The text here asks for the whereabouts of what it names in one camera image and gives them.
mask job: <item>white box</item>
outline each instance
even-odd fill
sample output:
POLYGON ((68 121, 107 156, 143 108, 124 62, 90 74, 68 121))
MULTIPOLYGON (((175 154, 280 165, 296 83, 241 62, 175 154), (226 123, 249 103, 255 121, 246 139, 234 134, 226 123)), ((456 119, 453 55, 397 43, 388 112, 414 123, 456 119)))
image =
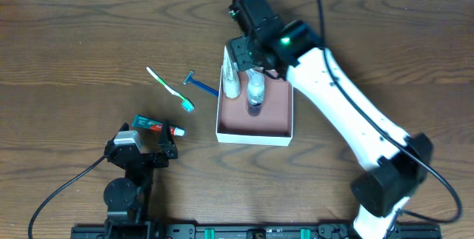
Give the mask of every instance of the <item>white box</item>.
POLYGON ((217 106, 216 135, 220 143, 288 147, 293 139, 293 87, 265 76, 265 99, 260 115, 247 112, 246 72, 238 73, 241 94, 229 99, 222 90, 222 69, 217 106))

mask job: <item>wood grain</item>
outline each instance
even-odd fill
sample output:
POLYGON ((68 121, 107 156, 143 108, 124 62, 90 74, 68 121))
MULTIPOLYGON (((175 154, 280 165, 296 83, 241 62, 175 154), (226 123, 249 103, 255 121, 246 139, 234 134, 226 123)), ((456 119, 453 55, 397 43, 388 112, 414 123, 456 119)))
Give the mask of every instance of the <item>wood grain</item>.
MULTIPOLYGON (((315 0, 269 0, 286 21, 318 27, 315 0)), ((458 190, 463 219, 445 238, 474 233, 474 0, 323 0, 338 62, 389 118, 435 144, 433 166, 458 190)), ((351 219, 349 183, 362 170, 341 136, 299 92, 288 148, 218 144, 217 101, 181 82, 190 70, 218 87, 226 40, 239 35, 230 0, 0 0, 0 238, 27 237, 37 206, 102 154, 135 114, 186 129, 179 159, 157 172, 151 212, 199 223, 351 219), (146 73, 151 66, 191 99, 146 73)), ((156 135, 143 134, 148 149, 156 135)), ((101 223, 102 192, 123 172, 100 164, 48 204, 36 238, 68 238, 101 223)), ((453 213, 431 176, 408 209, 453 213)))

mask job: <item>green and white toothbrush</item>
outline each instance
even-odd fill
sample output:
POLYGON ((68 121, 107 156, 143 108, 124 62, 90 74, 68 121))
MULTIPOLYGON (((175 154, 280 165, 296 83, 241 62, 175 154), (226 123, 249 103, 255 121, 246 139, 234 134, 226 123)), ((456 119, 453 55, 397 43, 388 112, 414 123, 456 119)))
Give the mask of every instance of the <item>green and white toothbrush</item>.
POLYGON ((173 88, 171 88, 167 83, 165 83, 163 81, 163 79, 161 79, 157 73, 155 73, 155 71, 150 68, 150 67, 147 67, 147 71, 151 74, 152 77, 154 77, 154 79, 156 79, 160 84, 162 84, 168 91, 170 91, 170 93, 172 95, 175 95, 177 97, 179 97, 180 99, 183 100, 183 102, 181 103, 181 105, 183 106, 183 109, 186 110, 187 112, 191 112, 194 110, 194 105, 193 103, 191 103, 191 101, 187 98, 185 98, 182 94, 180 94, 179 92, 176 92, 173 88))

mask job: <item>red and teal toothpaste tube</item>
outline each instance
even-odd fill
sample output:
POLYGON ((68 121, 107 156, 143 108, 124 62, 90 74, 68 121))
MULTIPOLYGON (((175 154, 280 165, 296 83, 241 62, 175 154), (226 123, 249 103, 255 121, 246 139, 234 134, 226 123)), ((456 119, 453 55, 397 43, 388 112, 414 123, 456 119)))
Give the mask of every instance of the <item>red and teal toothpaste tube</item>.
MULTIPOLYGON (((133 119, 132 127, 151 129, 151 130, 160 132, 161 128, 163 128, 163 123, 137 114, 135 115, 135 119, 133 119)), ((184 135, 184 130, 178 127, 170 126, 170 131, 172 135, 177 135, 177 136, 184 135)))

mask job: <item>clear plastic bottle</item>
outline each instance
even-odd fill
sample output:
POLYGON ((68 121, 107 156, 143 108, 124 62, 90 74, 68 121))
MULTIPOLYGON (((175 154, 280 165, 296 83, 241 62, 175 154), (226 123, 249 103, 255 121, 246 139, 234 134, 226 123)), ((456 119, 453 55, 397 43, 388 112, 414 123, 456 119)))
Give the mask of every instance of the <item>clear plastic bottle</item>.
POLYGON ((250 116, 258 116, 265 97, 265 77, 254 69, 246 71, 249 76, 247 85, 247 111, 250 116))

